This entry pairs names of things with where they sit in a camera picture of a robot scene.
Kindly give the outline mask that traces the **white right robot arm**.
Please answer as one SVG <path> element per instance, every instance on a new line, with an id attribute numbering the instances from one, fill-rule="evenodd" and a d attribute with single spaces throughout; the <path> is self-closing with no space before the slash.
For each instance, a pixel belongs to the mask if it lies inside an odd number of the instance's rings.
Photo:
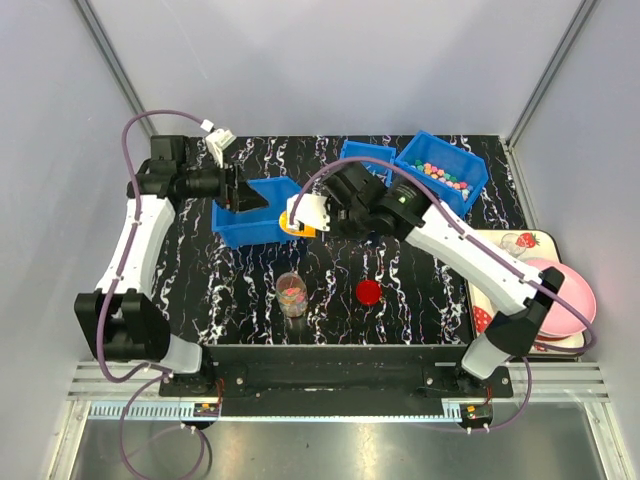
<path id="1" fill-rule="evenodd" d="M 492 322 L 469 344 L 454 371 L 460 393 L 480 394 L 499 366 L 528 354 L 552 308 L 561 302 L 566 276 L 556 264 L 539 268 L 510 256 L 406 173 L 385 186 L 361 162 L 343 159 L 313 178 L 328 193 L 317 212 L 323 230 L 391 236 L 452 267 L 494 303 Z"/>

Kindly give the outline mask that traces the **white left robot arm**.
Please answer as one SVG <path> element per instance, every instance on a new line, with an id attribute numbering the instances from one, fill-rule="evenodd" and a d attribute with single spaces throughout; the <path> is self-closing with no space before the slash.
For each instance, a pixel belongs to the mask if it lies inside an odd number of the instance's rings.
<path id="1" fill-rule="evenodd" d="M 228 129 L 209 133 L 205 146 L 213 162 L 194 167 L 186 137 L 152 137 L 150 158 L 127 186 L 124 226 L 109 266 L 94 290 L 78 294 L 74 303 L 90 351 L 109 381 L 120 379 L 108 362 L 125 362 L 135 371 L 181 374 L 181 384 L 196 396 L 214 388 L 216 372 L 204 364 L 202 347 L 174 335 L 151 296 L 161 247 L 184 202 L 209 199 L 229 213 L 268 206 L 239 166 L 224 158 L 235 139 Z"/>

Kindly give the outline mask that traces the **blue bin with star candies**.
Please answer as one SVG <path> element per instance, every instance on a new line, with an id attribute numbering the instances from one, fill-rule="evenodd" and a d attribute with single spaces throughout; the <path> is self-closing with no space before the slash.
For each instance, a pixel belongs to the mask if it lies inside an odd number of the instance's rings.
<path id="1" fill-rule="evenodd" d="M 301 187 L 289 177 L 272 177 L 248 181 L 269 205 L 244 213 L 231 213 L 212 203 L 211 229 L 221 235 L 232 249 L 268 243 L 286 243 L 296 237 L 284 232 L 279 225 L 287 200 L 298 194 Z"/>

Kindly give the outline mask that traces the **yellow plastic scoop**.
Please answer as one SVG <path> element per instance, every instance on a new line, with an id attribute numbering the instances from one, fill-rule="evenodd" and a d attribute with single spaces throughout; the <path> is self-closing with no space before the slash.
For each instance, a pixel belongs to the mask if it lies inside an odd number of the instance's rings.
<path id="1" fill-rule="evenodd" d="M 317 231 L 315 228 L 304 224 L 303 222 L 295 221 L 291 223 L 289 221 L 289 215 L 286 211 L 284 211 L 278 220 L 280 229 L 291 236 L 301 237 L 301 238 L 315 238 Z"/>

